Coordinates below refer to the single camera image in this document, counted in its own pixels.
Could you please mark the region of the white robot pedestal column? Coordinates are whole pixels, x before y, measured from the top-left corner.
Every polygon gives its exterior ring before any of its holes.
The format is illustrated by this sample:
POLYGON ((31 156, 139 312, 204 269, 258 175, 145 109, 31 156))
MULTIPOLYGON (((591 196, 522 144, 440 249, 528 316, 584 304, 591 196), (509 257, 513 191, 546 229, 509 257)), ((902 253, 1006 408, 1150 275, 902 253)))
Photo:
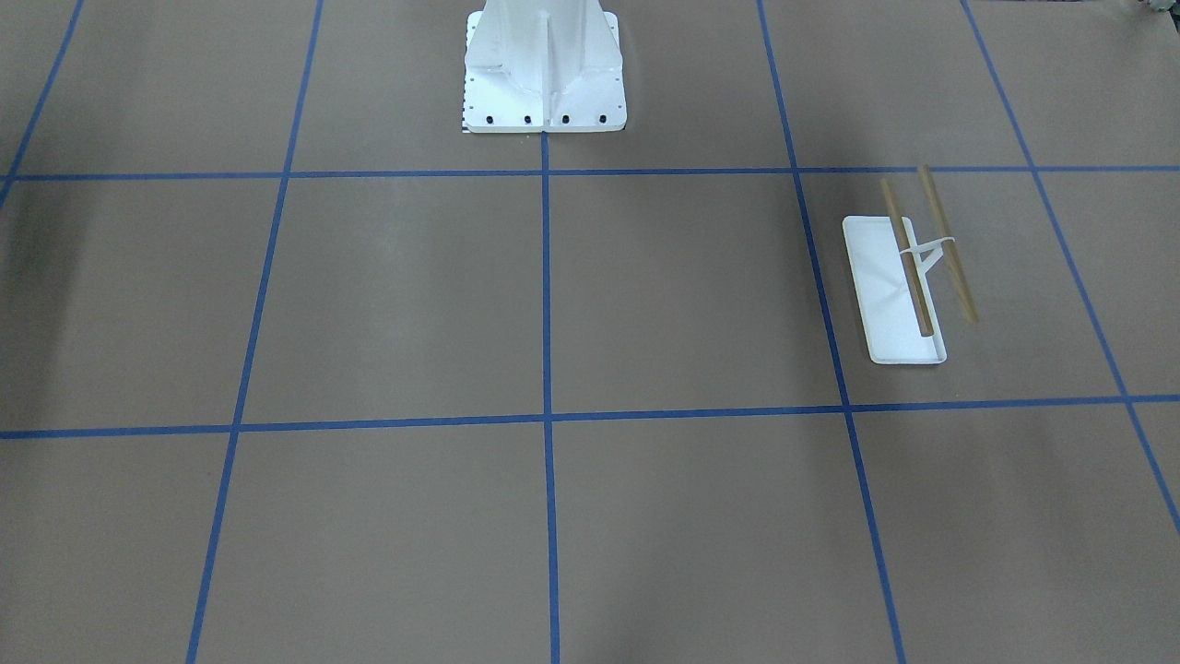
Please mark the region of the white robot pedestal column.
POLYGON ((464 131, 627 126, 620 18, 598 1, 489 1, 468 13, 465 38, 464 131))

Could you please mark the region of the white towel rack wooden bars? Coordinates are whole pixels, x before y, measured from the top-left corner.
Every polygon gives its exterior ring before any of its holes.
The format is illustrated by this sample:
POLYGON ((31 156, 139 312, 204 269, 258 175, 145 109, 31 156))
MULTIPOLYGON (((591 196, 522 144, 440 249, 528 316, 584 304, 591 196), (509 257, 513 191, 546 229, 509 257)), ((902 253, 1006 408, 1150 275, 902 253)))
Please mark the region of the white towel rack wooden bars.
POLYGON ((920 165, 918 176, 938 232, 935 239, 918 239, 914 223, 903 213, 902 200, 886 178, 879 182, 885 215, 844 216, 840 223, 861 331, 874 364, 940 364, 948 360, 930 287, 930 272, 940 262, 948 265, 962 318, 969 326, 981 320, 962 262, 961 241, 951 231, 933 170, 920 165))

